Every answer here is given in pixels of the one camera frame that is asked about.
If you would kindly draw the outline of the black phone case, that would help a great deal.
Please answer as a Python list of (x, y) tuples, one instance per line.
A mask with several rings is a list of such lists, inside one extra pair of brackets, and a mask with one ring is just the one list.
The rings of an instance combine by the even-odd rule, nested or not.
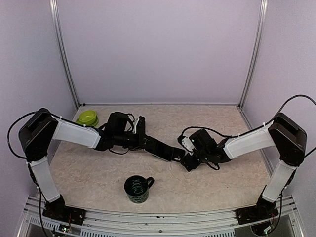
[(145, 138), (143, 149), (166, 161), (180, 161), (186, 154), (185, 150), (169, 146), (151, 136)]

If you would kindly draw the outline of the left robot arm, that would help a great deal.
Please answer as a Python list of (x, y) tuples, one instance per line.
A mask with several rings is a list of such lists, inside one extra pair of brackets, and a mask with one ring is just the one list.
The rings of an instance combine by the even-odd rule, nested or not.
[(106, 151), (114, 146), (129, 150), (140, 148), (145, 136), (145, 119), (139, 117), (132, 122), (129, 116), (121, 112), (111, 113), (107, 123), (95, 128), (69, 121), (42, 108), (22, 126), (18, 138), (28, 166), (42, 195), (51, 203), (49, 210), (56, 218), (65, 219), (69, 208), (59, 201), (61, 195), (50, 172), (47, 155), (51, 141), (70, 142), (96, 151)]

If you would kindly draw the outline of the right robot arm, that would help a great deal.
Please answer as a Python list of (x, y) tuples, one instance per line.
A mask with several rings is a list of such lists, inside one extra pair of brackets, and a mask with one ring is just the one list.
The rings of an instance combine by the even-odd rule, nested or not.
[(206, 128), (196, 131), (189, 137), (180, 135), (178, 143), (188, 151), (180, 163), (187, 171), (196, 169), (200, 164), (219, 164), (230, 162), (242, 155), (268, 147), (276, 147), (280, 155), (269, 183), (263, 189), (263, 199), (253, 207), (252, 214), (263, 219), (272, 210), (283, 189), (290, 182), (297, 167), (305, 159), (307, 134), (284, 113), (278, 113), (271, 122), (236, 137), (229, 136), (217, 143)]

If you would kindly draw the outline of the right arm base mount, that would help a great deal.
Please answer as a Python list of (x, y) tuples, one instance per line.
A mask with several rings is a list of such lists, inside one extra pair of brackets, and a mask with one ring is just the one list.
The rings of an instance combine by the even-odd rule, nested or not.
[(263, 202), (256, 205), (239, 208), (235, 211), (239, 225), (257, 222), (278, 216), (279, 212), (276, 203)]

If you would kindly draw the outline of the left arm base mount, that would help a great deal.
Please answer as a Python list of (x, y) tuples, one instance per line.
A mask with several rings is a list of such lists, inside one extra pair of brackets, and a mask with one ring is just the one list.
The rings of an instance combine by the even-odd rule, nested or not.
[(83, 225), (85, 215), (86, 210), (84, 209), (61, 204), (54, 205), (48, 202), (45, 204), (43, 211), (44, 217), (80, 226)]

